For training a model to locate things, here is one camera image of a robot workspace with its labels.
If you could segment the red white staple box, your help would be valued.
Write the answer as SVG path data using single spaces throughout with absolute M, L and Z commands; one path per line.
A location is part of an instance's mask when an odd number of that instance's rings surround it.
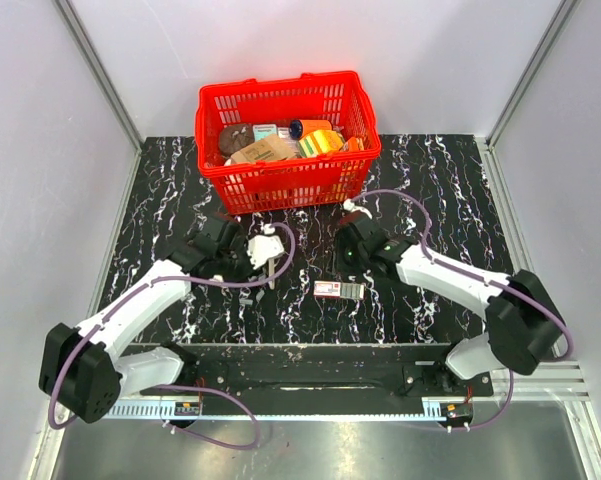
M 323 298 L 337 298 L 347 300 L 362 300 L 365 286 L 357 283 L 337 281 L 316 281 L 314 283 L 314 296 Z

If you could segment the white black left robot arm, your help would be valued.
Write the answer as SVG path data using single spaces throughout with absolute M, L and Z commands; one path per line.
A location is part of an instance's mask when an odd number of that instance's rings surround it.
M 109 306 L 75 327 L 60 323 L 46 336 L 39 387 L 86 423 L 103 418 L 119 397 L 164 385 L 191 392 L 197 358 L 173 342 L 125 355 L 131 341 L 162 312 L 183 300 L 193 278 L 242 282 L 252 273 L 244 229 L 215 214 L 176 244 Z

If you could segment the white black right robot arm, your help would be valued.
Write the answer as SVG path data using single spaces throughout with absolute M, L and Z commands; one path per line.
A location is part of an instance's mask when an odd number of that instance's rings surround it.
M 456 343 L 434 375 L 448 396 L 487 371 L 508 369 L 529 376 L 566 335 L 565 323 L 534 273 L 489 272 L 433 252 L 406 238 L 392 238 L 368 213 L 347 214 L 335 235 L 336 266 L 422 288 L 477 315 L 483 332 Z

